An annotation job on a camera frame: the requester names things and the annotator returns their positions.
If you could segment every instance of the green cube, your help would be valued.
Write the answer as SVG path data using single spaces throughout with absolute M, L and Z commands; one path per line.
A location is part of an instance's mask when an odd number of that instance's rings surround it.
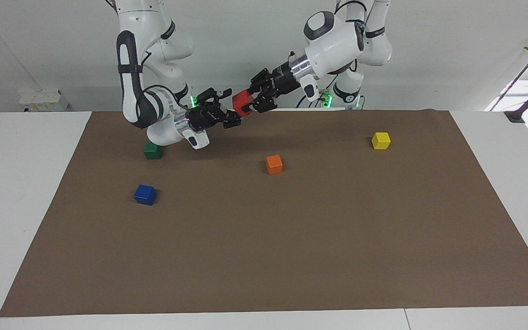
M 161 159 L 162 147 L 148 141 L 144 147 L 144 155 L 146 156 L 146 159 Z

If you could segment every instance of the orange cube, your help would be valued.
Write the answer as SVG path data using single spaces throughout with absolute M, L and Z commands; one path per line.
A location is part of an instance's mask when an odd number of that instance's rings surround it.
M 277 154 L 274 156 L 266 157 L 266 169 L 269 175 L 277 175 L 282 173 L 282 160 Z

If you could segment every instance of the green led light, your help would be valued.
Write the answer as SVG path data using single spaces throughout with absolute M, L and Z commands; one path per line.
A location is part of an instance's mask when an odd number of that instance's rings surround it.
M 323 102 L 323 107 L 329 108 L 331 107 L 331 101 L 333 100 L 333 95 L 327 94 L 327 97 L 325 97 L 325 101 Z

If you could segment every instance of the yellow cube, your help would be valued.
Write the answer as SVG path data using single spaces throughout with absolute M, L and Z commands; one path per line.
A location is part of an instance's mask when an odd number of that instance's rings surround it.
M 390 136 L 386 132 L 376 133 L 372 138 L 372 145 L 375 150 L 386 150 L 390 145 Z

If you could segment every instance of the white table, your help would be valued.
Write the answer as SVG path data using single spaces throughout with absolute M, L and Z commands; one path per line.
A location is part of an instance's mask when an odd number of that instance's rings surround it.
M 528 129 L 501 113 L 453 118 L 528 245 Z M 89 112 L 0 113 L 0 308 Z M 528 329 L 528 307 L 0 318 L 0 329 Z

